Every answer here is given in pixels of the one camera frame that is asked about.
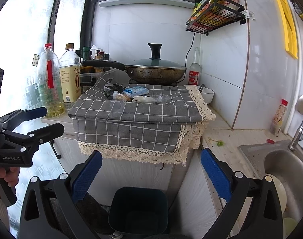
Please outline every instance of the faucet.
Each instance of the faucet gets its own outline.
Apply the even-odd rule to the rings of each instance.
[[[302,140],[303,140],[303,120],[302,120],[301,125],[295,132],[295,135],[294,135],[292,141],[289,143],[289,149],[291,151],[295,151],[298,142],[302,141]]]

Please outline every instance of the kitchen sink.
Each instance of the kitchen sink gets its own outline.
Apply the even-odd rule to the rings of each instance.
[[[240,146],[256,171],[258,178],[266,173],[277,177],[283,184],[287,204],[283,218],[291,217],[299,222],[303,216],[303,151],[288,149],[290,140],[274,144]]]

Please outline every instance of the trash can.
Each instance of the trash can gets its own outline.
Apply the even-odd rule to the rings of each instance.
[[[166,195],[156,189],[124,187],[116,191],[109,211],[109,225],[127,235],[163,233],[168,224]]]

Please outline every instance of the cabinet handle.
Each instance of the cabinet handle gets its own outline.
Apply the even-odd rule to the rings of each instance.
[[[50,141],[50,146],[51,146],[51,148],[52,148],[52,150],[53,150],[53,152],[54,152],[56,158],[57,158],[58,160],[60,160],[60,159],[62,158],[62,156],[61,156],[61,155],[58,155],[58,154],[56,153],[56,151],[55,151],[55,149],[54,149],[54,146],[53,146],[54,143],[55,143],[55,141],[54,141],[54,139],[52,139],[52,140]]]

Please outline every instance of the human hand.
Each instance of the human hand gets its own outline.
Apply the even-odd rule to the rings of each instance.
[[[3,167],[0,167],[0,178],[3,178],[9,187],[14,187],[19,183],[19,167],[10,167],[10,171],[7,173]]]

